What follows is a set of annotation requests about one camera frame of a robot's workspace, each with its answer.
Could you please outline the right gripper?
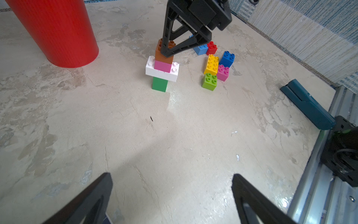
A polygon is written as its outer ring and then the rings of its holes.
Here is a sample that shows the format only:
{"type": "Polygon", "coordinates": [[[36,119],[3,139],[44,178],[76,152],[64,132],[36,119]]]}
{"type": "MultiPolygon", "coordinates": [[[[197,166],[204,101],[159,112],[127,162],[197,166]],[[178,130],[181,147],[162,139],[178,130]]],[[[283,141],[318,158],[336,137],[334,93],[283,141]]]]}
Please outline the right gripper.
{"type": "Polygon", "coordinates": [[[168,1],[160,52],[165,57],[172,57],[207,44],[212,39],[210,30],[218,28],[223,31],[231,22],[228,1],[168,1]],[[192,36],[173,47],[170,46],[186,32],[190,32],[192,36]]]}

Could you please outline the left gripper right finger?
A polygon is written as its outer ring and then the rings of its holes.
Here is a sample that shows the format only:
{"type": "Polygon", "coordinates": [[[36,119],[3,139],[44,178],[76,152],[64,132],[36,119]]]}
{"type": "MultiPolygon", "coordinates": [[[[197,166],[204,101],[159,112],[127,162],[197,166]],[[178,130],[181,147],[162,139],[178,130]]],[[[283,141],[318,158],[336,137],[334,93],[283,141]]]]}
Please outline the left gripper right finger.
{"type": "Polygon", "coordinates": [[[242,175],[233,175],[231,189],[242,224],[294,223],[290,217],[278,209],[242,175]]]}

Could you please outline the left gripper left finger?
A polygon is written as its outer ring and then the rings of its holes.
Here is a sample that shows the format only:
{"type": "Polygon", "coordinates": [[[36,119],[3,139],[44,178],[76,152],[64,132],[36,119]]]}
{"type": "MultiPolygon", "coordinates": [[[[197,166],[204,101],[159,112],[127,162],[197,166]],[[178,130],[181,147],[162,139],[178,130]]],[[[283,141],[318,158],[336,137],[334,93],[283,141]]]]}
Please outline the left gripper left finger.
{"type": "Polygon", "coordinates": [[[113,188],[111,174],[103,173],[45,224],[101,224],[113,188]]]}

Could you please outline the pink lego brick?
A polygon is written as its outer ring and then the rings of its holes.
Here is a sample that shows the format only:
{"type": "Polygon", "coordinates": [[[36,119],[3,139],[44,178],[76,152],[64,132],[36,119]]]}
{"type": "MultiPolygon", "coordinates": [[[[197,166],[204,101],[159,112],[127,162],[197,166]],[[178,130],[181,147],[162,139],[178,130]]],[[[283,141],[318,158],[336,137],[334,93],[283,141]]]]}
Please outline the pink lego brick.
{"type": "Polygon", "coordinates": [[[170,73],[172,69],[172,64],[155,60],[154,68],[159,71],[170,73]]]}

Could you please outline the white lego brick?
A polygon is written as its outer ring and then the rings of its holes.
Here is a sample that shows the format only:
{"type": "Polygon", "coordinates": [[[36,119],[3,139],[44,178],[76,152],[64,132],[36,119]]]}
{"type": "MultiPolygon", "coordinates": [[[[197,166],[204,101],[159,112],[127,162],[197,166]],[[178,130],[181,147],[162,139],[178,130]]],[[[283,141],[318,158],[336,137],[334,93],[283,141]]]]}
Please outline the white lego brick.
{"type": "Polygon", "coordinates": [[[177,62],[172,63],[172,69],[170,73],[156,70],[154,68],[155,56],[149,56],[145,68],[145,74],[152,77],[158,77],[171,82],[176,82],[179,74],[180,64],[177,62]]]}

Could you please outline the dark green lego brick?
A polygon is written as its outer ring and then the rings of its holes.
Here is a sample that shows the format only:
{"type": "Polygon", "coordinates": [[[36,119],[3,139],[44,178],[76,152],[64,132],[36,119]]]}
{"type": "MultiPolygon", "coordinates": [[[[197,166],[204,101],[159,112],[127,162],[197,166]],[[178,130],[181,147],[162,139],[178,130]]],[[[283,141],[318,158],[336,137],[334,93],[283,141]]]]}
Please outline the dark green lego brick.
{"type": "Polygon", "coordinates": [[[161,79],[161,78],[158,78],[158,77],[153,77],[153,84],[152,84],[152,89],[153,90],[166,92],[167,85],[168,85],[168,80],[161,79]]]}

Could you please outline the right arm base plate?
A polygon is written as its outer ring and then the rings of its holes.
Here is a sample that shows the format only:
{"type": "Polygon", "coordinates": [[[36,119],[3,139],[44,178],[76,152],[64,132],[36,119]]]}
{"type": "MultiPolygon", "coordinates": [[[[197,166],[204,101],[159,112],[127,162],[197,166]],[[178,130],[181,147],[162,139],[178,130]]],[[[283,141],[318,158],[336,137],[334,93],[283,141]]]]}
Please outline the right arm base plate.
{"type": "Polygon", "coordinates": [[[335,118],[321,162],[352,187],[358,186],[358,128],[342,116],[335,118]]]}

